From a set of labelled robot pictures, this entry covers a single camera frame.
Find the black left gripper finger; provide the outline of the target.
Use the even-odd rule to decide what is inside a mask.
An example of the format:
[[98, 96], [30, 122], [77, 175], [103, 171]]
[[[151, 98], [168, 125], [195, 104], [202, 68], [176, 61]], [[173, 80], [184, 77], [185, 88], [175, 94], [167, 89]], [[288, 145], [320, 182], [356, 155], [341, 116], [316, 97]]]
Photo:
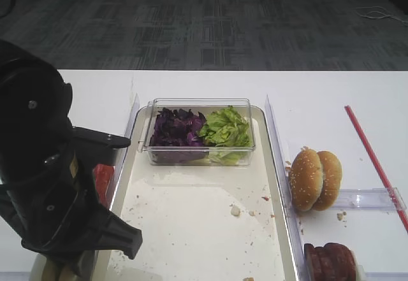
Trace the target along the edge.
[[83, 127], [73, 127], [73, 137], [80, 144], [95, 145], [107, 148], [127, 148], [131, 144], [131, 140], [124, 136], [103, 133]]
[[142, 231], [124, 222], [116, 214], [102, 207], [96, 214], [96, 250], [119, 250], [133, 260], [143, 238]]

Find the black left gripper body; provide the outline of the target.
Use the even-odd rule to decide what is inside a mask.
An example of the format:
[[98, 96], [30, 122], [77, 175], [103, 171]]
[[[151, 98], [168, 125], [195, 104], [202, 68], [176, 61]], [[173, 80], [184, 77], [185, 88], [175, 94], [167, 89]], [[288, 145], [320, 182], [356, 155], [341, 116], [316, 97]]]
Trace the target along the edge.
[[89, 277], [96, 253], [96, 214], [103, 207], [94, 168], [112, 166], [115, 149], [80, 144], [73, 133], [40, 149], [40, 170], [21, 190], [27, 216], [22, 246], [63, 263], [79, 257], [78, 274]]

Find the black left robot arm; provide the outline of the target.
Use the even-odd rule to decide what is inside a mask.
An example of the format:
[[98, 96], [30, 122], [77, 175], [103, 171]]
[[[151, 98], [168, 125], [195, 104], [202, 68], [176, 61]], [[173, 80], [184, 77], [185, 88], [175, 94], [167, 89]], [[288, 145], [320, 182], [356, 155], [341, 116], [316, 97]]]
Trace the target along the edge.
[[134, 259], [142, 232], [102, 204], [94, 176], [131, 142], [74, 127], [72, 100], [51, 64], [1, 42], [1, 217], [25, 249], [60, 263], [97, 250]]

